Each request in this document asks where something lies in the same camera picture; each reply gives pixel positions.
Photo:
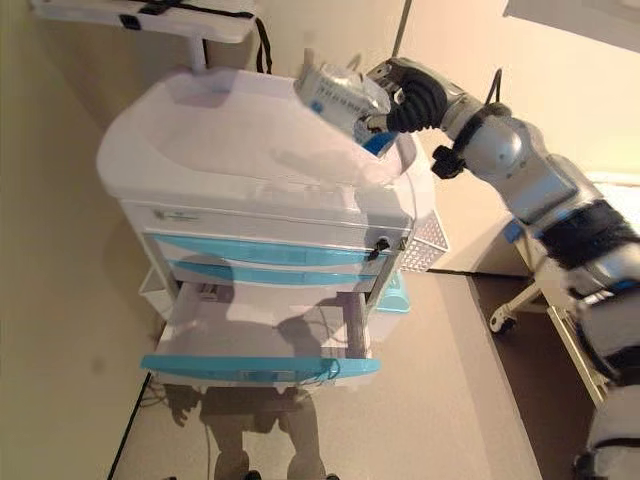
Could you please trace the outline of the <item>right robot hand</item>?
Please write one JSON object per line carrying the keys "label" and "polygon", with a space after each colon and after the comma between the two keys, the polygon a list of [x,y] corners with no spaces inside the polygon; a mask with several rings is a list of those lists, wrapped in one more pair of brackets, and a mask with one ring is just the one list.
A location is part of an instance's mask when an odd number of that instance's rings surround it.
{"label": "right robot hand", "polygon": [[448,109],[445,81],[412,60],[393,57],[369,71],[392,103],[388,114],[370,115],[367,129],[374,133],[413,133],[438,128]]}

